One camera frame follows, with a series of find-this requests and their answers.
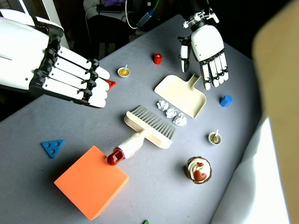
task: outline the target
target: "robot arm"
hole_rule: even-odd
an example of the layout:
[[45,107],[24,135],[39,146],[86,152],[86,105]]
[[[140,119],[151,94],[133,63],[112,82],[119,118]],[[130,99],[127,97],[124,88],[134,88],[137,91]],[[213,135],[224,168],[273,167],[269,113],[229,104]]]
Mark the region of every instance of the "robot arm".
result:
[[183,24],[184,28],[191,26],[192,34],[183,39],[181,47],[182,71],[186,72],[186,55],[192,48],[193,55],[199,62],[200,70],[203,75],[203,81],[206,90],[211,89],[211,83],[215,87],[228,80],[228,67],[224,54],[224,44],[219,31],[211,25],[207,24],[209,19],[214,19],[216,23],[219,22],[215,13],[209,8],[208,14],[201,10],[196,4],[196,0],[190,1],[195,12]]
[[60,45],[61,26],[24,13],[0,9],[0,84],[40,89],[76,103],[106,105],[110,77],[95,59],[87,60]]

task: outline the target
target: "orange cube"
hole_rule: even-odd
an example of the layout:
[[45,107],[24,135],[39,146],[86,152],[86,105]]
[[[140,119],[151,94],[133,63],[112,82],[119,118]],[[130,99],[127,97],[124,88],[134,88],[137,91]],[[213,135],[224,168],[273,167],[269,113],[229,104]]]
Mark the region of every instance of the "orange cube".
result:
[[119,167],[110,166],[96,146],[91,147],[54,183],[74,205],[93,220],[128,182]]

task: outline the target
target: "gray bristles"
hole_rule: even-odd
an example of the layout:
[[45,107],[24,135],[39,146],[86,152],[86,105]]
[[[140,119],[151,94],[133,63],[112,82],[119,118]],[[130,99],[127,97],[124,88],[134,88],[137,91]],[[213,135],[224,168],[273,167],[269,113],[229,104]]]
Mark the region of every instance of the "gray bristles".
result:
[[139,105],[135,110],[131,112],[139,119],[143,120],[145,123],[150,125],[152,128],[159,131],[168,139],[172,139],[176,128],[169,125],[167,122],[163,121],[161,118],[156,116],[154,113],[150,112],[144,106]]

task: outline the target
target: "white cream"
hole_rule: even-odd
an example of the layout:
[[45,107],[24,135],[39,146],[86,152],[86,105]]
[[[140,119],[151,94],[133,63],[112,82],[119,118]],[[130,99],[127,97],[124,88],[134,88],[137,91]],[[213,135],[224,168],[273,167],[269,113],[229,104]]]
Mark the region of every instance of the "white cream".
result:
[[[198,162],[203,163],[203,166],[199,166],[197,164]],[[211,173],[211,167],[210,167],[210,164],[208,163],[208,161],[204,160],[204,159],[200,159],[200,158],[192,160],[192,162],[190,162],[190,164],[188,166],[188,172],[190,173],[192,180],[194,180],[194,172],[196,170],[199,170],[201,173],[206,174],[206,178],[202,181],[198,181],[198,183],[202,183],[207,178],[209,178],[210,173]]]

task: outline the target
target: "blue triangular block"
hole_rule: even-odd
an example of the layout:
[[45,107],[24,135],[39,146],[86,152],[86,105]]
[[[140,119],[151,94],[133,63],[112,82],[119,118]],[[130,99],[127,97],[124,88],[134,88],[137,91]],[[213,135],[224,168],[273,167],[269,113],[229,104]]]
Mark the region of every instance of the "blue triangular block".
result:
[[64,141],[62,139],[42,142],[43,148],[52,159],[55,158],[56,154],[59,152],[63,144]]

